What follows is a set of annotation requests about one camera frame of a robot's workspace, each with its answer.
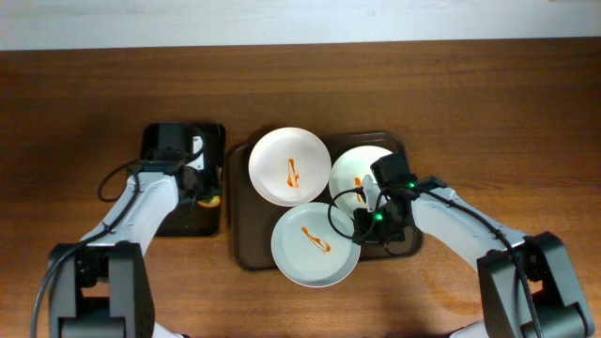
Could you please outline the yellow green sponge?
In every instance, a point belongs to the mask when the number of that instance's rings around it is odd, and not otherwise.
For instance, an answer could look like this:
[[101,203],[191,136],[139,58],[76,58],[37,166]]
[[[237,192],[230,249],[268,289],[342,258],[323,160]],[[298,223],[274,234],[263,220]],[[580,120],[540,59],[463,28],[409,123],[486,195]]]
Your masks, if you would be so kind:
[[196,204],[203,208],[215,208],[221,204],[221,196],[215,195],[209,199],[197,200]]

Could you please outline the white round plate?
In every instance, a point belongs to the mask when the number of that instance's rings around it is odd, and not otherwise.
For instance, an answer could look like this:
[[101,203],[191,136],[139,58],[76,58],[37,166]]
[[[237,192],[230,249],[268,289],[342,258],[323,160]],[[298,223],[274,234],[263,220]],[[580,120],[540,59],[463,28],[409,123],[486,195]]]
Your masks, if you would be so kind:
[[[380,146],[357,146],[343,153],[331,169],[329,189],[331,197],[339,192],[361,187],[365,176],[375,180],[370,166],[379,158],[392,152]],[[336,199],[334,204],[348,217],[353,218],[357,208],[367,208],[365,202],[356,193],[346,193]]]

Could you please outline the white plate with sauce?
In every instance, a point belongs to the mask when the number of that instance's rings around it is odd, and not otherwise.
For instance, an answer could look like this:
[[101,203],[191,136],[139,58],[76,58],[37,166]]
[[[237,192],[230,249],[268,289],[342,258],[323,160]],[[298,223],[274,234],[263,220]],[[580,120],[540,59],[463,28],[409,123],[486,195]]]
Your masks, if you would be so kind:
[[295,207],[316,199],[328,185],[331,155],[313,133],[294,127],[265,134],[253,146],[248,173],[265,200]]
[[353,222],[337,207],[308,203],[288,210],[275,224],[272,258],[286,278],[306,287],[343,281],[357,266],[361,246],[348,237]]

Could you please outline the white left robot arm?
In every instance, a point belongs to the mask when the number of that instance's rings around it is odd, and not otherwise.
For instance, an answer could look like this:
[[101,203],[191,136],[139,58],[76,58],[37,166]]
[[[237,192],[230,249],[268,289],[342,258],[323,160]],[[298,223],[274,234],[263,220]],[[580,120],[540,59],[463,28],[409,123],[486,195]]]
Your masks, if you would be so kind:
[[53,337],[171,337],[155,319],[144,256],[163,221],[181,204],[214,202],[218,166],[132,161],[112,209],[78,242],[56,245],[39,289],[49,298]]

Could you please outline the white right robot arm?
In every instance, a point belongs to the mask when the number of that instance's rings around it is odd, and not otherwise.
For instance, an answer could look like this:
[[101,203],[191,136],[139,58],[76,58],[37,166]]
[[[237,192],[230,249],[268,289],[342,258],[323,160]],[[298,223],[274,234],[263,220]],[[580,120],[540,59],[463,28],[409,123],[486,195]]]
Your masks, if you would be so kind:
[[593,336],[593,313],[557,236],[498,223],[436,177],[387,187],[365,177],[357,189],[375,221],[402,216],[477,272],[484,317],[454,337]]

